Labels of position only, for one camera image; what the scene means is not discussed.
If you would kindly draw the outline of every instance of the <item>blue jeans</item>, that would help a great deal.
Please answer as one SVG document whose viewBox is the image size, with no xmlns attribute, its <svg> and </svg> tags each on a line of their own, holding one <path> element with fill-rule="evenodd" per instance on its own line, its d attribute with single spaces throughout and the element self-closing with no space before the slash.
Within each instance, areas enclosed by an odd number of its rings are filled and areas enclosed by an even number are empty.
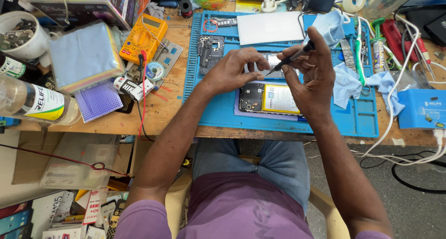
<svg viewBox="0 0 446 239">
<path fill-rule="evenodd" d="M 193 159 L 193 179 L 215 172 L 246 172 L 261 177 L 296 200 L 306 214 L 309 198 L 309 170 L 302 142 L 265 141 L 254 165 L 237 154 L 233 139 L 200 138 Z"/>
</svg>

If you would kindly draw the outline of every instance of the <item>purple t-shirt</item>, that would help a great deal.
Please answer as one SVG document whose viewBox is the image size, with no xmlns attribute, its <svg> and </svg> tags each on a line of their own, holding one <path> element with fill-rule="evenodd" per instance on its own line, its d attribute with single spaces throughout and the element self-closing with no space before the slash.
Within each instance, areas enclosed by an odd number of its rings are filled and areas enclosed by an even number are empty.
<svg viewBox="0 0 446 239">
<path fill-rule="evenodd" d="M 302 206 L 258 174 L 210 173 L 198 177 L 190 192 L 188 225 L 177 239 L 312 239 Z M 115 239 L 169 239 L 165 207 L 140 200 L 119 218 Z M 390 239 L 363 231 L 355 239 Z"/>
</svg>

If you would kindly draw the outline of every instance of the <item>floor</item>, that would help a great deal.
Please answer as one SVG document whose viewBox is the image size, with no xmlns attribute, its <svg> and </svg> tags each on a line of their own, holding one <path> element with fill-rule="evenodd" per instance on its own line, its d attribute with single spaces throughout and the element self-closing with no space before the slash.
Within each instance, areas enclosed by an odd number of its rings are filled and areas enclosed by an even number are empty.
<svg viewBox="0 0 446 239">
<path fill-rule="evenodd" d="M 255 156 L 263 145 L 262 140 L 241 139 L 240 153 Z M 369 145 L 349 145 L 350 149 L 365 151 Z M 193 144 L 188 156 L 192 156 Z M 423 150 L 435 150 L 433 147 L 415 146 L 377 146 L 372 153 L 376 155 L 412 154 Z M 327 180 L 323 170 L 319 148 L 316 143 L 305 145 L 308 167 L 311 175 L 311 185 L 330 195 Z M 364 166 L 372 166 L 381 162 L 380 159 L 364 161 Z M 446 195 L 428 194 L 412 190 L 395 180 L 392 176 L 392 163 L 386 162 L 376 168 L 364 169 L 380 194 L 392 223 L 395 238 L 404 239 L 443 239 L 446 235 Z M 431 164 L 420 164 L 410 167 L 398 167 L 398 175 L 406 182 L 427 189 L 446 189 L 446 169 Z M 315 239 L 326 238 L 326 224 L 323 215 L 309 204 L 307 219 Z"/>
</svg>

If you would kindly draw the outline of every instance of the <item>man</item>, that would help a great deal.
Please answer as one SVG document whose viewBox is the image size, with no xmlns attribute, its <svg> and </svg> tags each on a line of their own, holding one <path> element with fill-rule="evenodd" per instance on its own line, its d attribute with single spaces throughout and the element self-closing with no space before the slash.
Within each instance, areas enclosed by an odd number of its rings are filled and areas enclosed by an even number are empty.
<svg viewBox="0 0 446 239">
<path fill-rule="evenodd" d="M 330 115 L 335 73 L 331 51 L 314 27 L 316 50 L 282 67 L 296 106 L 315 133 L 331 196 L 356 239 L 389 239 L 392 228 L 380 197 L 357 164 Z M 283 50 L 284 59 L 302 46 Z M 164 200 L 209 101 L 263 80 L 253 72 L 270 69 L 254 48 L 231 50 L 197 84 L 187 101 L 148 151 L 131 186 L 115 239 L 171 238 Z M 243 73 L 248 64 L 249 73 Z M 300 83 L 291 67 L 304 74 Z M 177 238 L 299 238 L 313 236 L 305 222 L 309 171 L 301 142 L 266 141 L 259 165 L 237 157 L 232 139 L 197 144 L 188 225 Z"/>
</svg>

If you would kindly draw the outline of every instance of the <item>phone battery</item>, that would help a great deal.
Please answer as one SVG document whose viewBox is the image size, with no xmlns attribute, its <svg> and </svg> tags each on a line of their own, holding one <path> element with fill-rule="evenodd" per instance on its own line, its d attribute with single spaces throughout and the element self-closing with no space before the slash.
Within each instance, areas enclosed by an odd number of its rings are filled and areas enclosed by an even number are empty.
<svg viewBox="0 0 446 239">
<path fill-rule="evenodd" d="M 262 99 L 263 111 L 300 114 L 288 86 L 265 85 Z"/>
</svg>

